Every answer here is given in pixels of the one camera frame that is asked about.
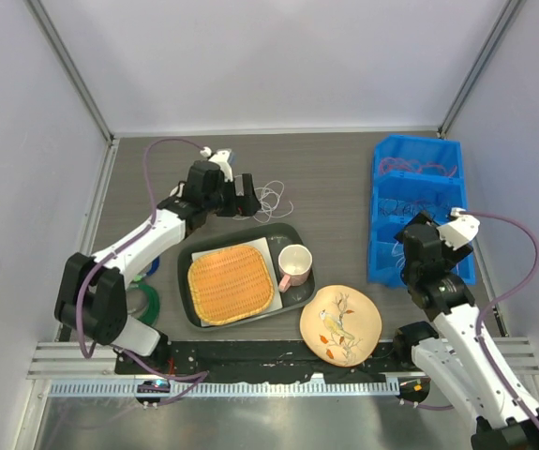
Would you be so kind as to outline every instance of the white paper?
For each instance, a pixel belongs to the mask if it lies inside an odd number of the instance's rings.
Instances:
[[[197,253],[192,253],[192,261],[196,261],[201,256],[208,255],[209,253],[215,253],[216,251],[222,250],[224,248],[231,248],[231,247],[238,247],[238,246],[251,246],[251,247],[256,248],[261,253],[262,258],[265,260],[265,265],[267,266],[269,277],[271,277],[271,281],[273,282],[273,289],[274,289],[273,301],[271,302],[271,304],[269,305],[267,309],[264,309],[260,313],[255,314],[250,317],[261,316],[268,312],[273,312],[273,311],[277,311],[278,309],[282,309],[283,305],[281,303],[281,294],[279,293],[279,289],[277,285],[277,275],[276,275],[275,269],[273,268],[273,260],[271,259],[271,252],[269,251],[269,245],[267,244],[266,238],[262,237],[254,241],[243,242],[241,244],[238,244],[237,246],[213,248],[212,250],[199,251]],[[211,325],[210,323],[207,323],[201,320],[201,326],[207,327],[207,326],[215,326],[215,325]]]

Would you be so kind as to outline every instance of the white mug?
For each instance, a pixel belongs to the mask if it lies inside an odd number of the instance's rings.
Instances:
[[[313,256],[305,246],[294,244],[281,250],[277,264],[279,273],[282,275],[279,291],[284,293],[291,286],[300,286],[307,281],[310,266],[313,264]]]

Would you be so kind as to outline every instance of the storage bin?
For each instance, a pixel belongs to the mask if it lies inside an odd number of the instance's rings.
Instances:
[[[389,287],[404,286],[402,246],[394,239],[420,211],[428,211],[438,223],[449,221],[451,208],[468,209],[464,171],[458,142],[410,136],[390,136],[377,145],[373,160],[373,192],[369,208],[371,231],[367,253],[369,282]],[[387,158],[413,161],[413,167],[388,167]],[[404,169],[423,166],[420,173]],[[456,272],[475,284],[473,256],[463,260]]]
[[[373,179],[389,172],[464,178],[460,143],[392,135],[375,147]]]

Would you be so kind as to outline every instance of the white wall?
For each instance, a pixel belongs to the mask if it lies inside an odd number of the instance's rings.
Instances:
[[[438,126],[504,0],[44,0],[115,132]]]
[[[518,218],[539,236],[539,0],[526,2],[450,138],[463,144],[472,208]],[[482,247],[502,293],[530,268],[531,244],[508,226],[482,223]],[[539,275],[503,310],[539,361]]]
[[[0,449],[75,251],[105,144],[26,6],[0,0]]]

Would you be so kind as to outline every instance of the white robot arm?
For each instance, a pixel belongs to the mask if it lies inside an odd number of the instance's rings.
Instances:
[[[244,193],[236,195],[230,150],[213,153],[205,148],[201,154],[205,159],[194,162],[187,181],[180,182],[142,225],[92,256],[76,253],[67,260],[54,309],[59,322],[77,327],[79,290],[93,267],[107,260],[83,298],[84,334],[102,345],[130,350],[153,366],[167,362],[167,337],[127,314],[127,286],[159,254],[200,228],[209,214],[248,217],[261,208],[249,173],[242,175]],[[146,234],[117,251],[145,229],[149,229]]]
[[[468,244],[480,223],[461,213],[454,208],[454,220],[444,225],[421,213],[396,236],[405,253],[402,280],[438,331],[427,322],[403,326],[395,336],[395,351],[401,361],[422,369],[441,388],[467,424],[474,450],[539,449],[538,430],[480,347],[475,330],[479,308],[462,278],[452,273],[472,252]],[[539,420],[538,401],[522,386],[485,327],[480,332],[504,378]],[[454,353],[448,352],[440,335]]]

